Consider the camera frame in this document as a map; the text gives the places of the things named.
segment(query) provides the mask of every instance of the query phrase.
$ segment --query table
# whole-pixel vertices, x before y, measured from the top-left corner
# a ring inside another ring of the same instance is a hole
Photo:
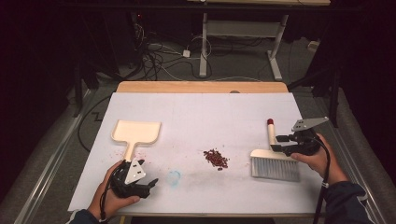
[[[228,4],[258,4],[258,5],[302,5],[308,7],[328,6],[330,0],[190,0],[192,2],[208,3],[228,3]],[[280,22],[257,22],[257,21],[215,21],[207,18],[207,13],[203,17],[202,48],[200,61],[200,77],[206,77],[206,65],[208,53],[208,35],[232,35],[232,36],[252,36],[252,37],[274,37],[275,44],[272,50],[267,51],[268,60],[276,81],[282,80],[279,66],[276,61],[276,53],[282,40],[283,32],[286,28],[289,15],[283,15]]]
[[[122,158],[125,147],[110,139],[115,122],[138,119],[162,123],[157,142],[135,150],[135,157],[145,160],[148,175],[143,184],[157,177],[160,181],[147,199],[121,209],[119,215],[311,217],[321,178],[308,166],[299,164],[300,182],[249,174],[251,150],[268,145],[264,137],[268,116],[277,121],[279,134],[290,132],[301,118],[283,83],[122,82],[112,96],[69,211],[86,207],[106,169]],[[208,130],[211,122],[215,125]],[[203,152],[212,147],[230,159],[229,168],[220,172],[207,164]],[[229,201],[234,195],[240,197]]]

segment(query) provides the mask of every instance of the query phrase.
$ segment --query person's hand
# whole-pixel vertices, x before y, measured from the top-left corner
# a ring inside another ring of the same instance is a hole
[[[328,179],[329,185],[335,184],[340,181],[348,181],[347,176],[341,169],[340,165],[337,162],[337,159],[334,156],[332,147],[329,145],[329,143],[321,134],[318,133],[318,136],[320,140],[323,142],[323,144],[326,146],[326,148],[329,149],[329,153],[330,153],[331,162],[330,162],[329,179]],[[311,167],[311,169],[318,172],[321,177],[324,177],[324,174],[326,172],[327,157],[326,157],[326,151],[324,150],[323,147],[321,147],[319,151],[312,156],[305,156],[300,153],[293,153],[291,154],[291,157],[297,161],[308,164],[309,167]]]
[[[91,212],[98,220],[100,219],[100,198],[105,191],[107,180],[110,178],[111,173],[122,163],[122,161],[114,164],[110,169],[107,170],[105,179],[99,185],[96,190],[91,205],[88,207],[88,211]],[[128,206],[133,203],[139,202],[140,198],[138,196],[131,196],[129,198],[119,198],[117,197],[112,189],[107,191],[106,201],[105,201],[105,212],[106,217],[112,217],[120,208]]]

